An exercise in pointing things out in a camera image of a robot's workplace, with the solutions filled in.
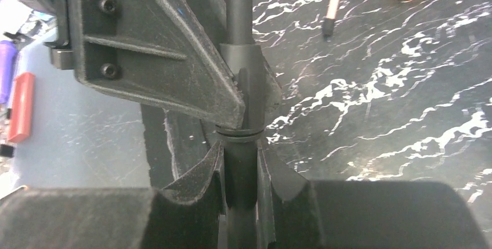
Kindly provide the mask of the pink music stand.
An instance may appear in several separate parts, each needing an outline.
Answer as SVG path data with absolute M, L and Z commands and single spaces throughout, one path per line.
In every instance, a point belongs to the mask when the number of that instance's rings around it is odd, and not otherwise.
M 331 37 L 333 35 L 337 11 L 339 8 L 339 2 L 340 2 L 340 0 L 330 0 L 329 1 L 328 7 L 327 7 L 327 14 L 324 18 L 323 25 L 321 28 L 322 33 L 323 33 L 323 37 L 325 37 L 325 38 Z

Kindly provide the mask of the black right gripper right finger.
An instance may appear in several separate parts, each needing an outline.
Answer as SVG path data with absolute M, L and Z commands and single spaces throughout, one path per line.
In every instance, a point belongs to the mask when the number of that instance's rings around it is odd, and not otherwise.
M 308 180 L 258 143 L 260 248 L 487 248 L 464 200 L 429 181 Z

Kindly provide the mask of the purple cylinder object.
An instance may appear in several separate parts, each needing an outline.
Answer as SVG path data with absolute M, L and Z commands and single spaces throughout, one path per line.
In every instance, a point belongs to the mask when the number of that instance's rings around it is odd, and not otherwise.
M 18 50 L 13 42 L 1 41 L 1 104 L 9 100 L 17 54 Z

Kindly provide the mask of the black microphone stand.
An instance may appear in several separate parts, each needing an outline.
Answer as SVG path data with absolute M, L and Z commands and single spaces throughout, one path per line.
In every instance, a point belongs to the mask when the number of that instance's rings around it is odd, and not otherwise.
M 261 248 L 258 142 L 265 130 L 267 70 L 252 35 L 253 0 L 226 0 L 227 41 L 220 53 L 233 73 L 244 111 L 233 127 L 218 126 L 223 147 L 226 247 Z

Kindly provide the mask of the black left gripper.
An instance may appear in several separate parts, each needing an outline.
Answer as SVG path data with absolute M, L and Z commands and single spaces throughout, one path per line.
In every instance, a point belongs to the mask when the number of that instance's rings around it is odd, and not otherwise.
M 213 112 L 179 111 L 169 102 L 168 87 L 177 86 L 170 79 L 185 74 L 190 55 L 179 0 L 19 1 L 56 18 L 57 38 L 44 43 L 51 64 L 59 70 L 74 69 L 81 84 L 219 126 L 233 127 L 241 120 L 241 94 L 239 106 L 227 102 Z

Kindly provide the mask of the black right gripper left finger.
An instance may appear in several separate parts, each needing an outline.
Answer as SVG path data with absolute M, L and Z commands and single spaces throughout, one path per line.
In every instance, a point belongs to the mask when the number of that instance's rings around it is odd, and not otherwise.
M 1 201 L 2 248 L 216 248 L 223 200 L 215 143 L 163 189 L 26 189 Z

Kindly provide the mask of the red rectangular block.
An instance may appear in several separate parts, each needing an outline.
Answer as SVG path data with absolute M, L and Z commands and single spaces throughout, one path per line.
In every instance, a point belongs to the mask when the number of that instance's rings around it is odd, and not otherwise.
M 20 143 L 31 133 L 35 75 L 23 72 L 15 78 L 8 142 Z

